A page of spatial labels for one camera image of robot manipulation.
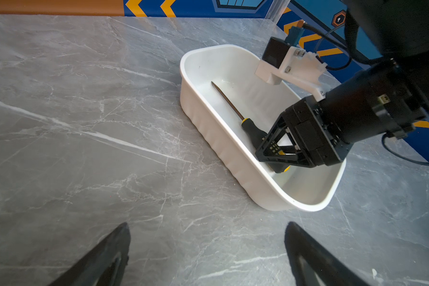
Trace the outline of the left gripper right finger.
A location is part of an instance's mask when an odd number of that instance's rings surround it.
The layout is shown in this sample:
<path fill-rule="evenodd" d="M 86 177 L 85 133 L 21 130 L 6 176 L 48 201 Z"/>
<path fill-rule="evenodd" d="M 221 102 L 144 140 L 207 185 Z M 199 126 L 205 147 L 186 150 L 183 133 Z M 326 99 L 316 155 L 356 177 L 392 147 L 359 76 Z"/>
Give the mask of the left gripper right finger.
<path fill-rule="evenodd" d="M 284 244 L 297 286 L 366 286 L 301 226 L 290 222 Z"/>

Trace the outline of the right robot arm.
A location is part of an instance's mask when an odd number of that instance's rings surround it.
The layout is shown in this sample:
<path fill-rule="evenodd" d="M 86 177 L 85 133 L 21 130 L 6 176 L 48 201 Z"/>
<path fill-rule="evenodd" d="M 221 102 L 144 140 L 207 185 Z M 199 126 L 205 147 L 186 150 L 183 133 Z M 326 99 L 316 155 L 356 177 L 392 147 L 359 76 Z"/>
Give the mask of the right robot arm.
<path fill-rule="evenodd" d="M 367 66 L 329 89 L 327 66 L 297 46 L 301 21 L 285 39 L 272 37 L 256 75 L 292 83 L 308 96 L 283 111 L 255 149 L 258 161 L 282 167 L 332 166 L 353 145 L 381 135 L 402 139 L 429 117 L 429 1 L 346 1 L 345 50 Z"/>

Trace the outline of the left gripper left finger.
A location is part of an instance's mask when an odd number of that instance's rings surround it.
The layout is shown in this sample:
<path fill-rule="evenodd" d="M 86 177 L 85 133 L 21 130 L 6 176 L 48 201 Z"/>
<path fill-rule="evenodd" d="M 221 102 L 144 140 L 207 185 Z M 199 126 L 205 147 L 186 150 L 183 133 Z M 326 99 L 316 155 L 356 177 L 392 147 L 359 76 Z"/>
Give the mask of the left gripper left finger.
<path fill-rule="evenodd" d="M 129 261 L 131 233 L 124 222 L 109 233 L 52 286 L 119 286 Z"/>

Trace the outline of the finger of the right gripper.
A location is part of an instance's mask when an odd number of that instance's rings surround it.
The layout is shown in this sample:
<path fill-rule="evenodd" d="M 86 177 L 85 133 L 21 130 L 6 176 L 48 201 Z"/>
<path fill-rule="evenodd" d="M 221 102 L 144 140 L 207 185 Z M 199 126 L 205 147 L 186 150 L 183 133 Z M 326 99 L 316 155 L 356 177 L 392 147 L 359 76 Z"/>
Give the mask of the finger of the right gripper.
<path fill-rule="evenodd" d="M 265 153 L 256 152 L 256 158 L 262 163 L 266 163 L 271 169 L 277 173 L 283 173 L 290 166 L 303 167 L 303 168 L 314 168 L 316 164 L 309 160 L 303 152 L 297 152 L 296 154 L 278 154 L 273 153 L 272 155 L 266 155 Z"/>
<path fill-rule="evenodd" d="M 288 136 L 292 143 L 292 137 L 286 131 L 287 124 L 282 115 L 278 117 L 267 136 L 263 138 L 261 145 L 256 150 L 256 157 L 299 157 L 293 145 L 280 146 L 280 139 Z"/>

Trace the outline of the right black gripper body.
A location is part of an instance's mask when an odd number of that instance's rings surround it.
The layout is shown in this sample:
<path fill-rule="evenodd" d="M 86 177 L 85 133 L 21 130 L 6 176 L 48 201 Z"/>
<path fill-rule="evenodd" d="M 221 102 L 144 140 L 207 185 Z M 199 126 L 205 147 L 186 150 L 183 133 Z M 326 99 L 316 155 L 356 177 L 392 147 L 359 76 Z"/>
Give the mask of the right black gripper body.
<path fill-rule="evenodd" d="M 343 163 L 353 147 L 342 141 L 332 122 L 323 121 L 323 110 L 313 96 L 289 106 L 281 116 L 298 148 L 293 166 L 314 168 Z"/>

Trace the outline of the black yellow screwdriver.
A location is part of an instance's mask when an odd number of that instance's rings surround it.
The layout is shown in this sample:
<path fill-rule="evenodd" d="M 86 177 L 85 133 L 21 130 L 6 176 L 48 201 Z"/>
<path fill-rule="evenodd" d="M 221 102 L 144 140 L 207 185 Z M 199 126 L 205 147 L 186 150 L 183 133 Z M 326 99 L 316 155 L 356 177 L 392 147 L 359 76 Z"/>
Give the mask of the black yellow screwdriver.
<path fill-rule="evenodd" d="M 218 93 L 223 97 L 223 99 L 227 102 L 227 104 L 232 108 L 232 110 L 236 113 L 236 115 L 240 118 L 241 127 L 243 131 L 248 135 L 255 150 L 257 150 L 260 147 L 263 140 L 265 139 L 265 137 L 267 136 L 267 133 L 259 129 L 251 119 L 245 118 L 214 82 L 211 82 L 211 84 L 214 87 L 214 89 L 216 89 Z"/>

